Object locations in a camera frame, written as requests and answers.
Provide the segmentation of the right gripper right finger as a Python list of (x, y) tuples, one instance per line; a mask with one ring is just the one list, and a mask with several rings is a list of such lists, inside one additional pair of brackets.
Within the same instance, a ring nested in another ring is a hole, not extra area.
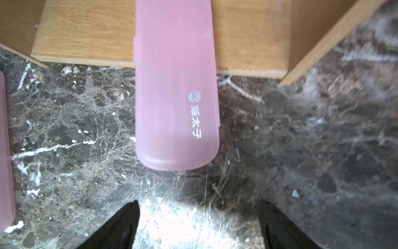
[(320, 248), (272, 203), (261, 199), (256, 209), (266, 249)]

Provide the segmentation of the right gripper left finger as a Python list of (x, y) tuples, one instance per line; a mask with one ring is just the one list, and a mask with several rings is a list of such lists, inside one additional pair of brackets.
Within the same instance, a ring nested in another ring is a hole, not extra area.
[(140, 221), (140, 206), (137, 200), (124, 205), (80, 249), (131, 249)]

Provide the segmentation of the pink pencil case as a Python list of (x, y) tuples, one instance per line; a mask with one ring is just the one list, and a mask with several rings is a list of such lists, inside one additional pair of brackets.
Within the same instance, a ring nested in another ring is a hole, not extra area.
[(220, 114), (210, 1), (137, 1), (135, 135), (140, 162), (185, 171), (210, 163)]
[(1, 233), (15, 218), (15, 195), (8, 133), (5, 76), (1, 72)]

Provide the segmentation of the wooden three-tier shelf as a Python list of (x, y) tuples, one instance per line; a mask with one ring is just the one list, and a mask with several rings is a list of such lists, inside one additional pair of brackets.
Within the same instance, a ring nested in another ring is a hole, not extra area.
[[(213, 1), (219, 74), (290, 85), (383, 1)], [(135, 1), (1, 1), (1, 47), (39, 66), (133, 68)]]

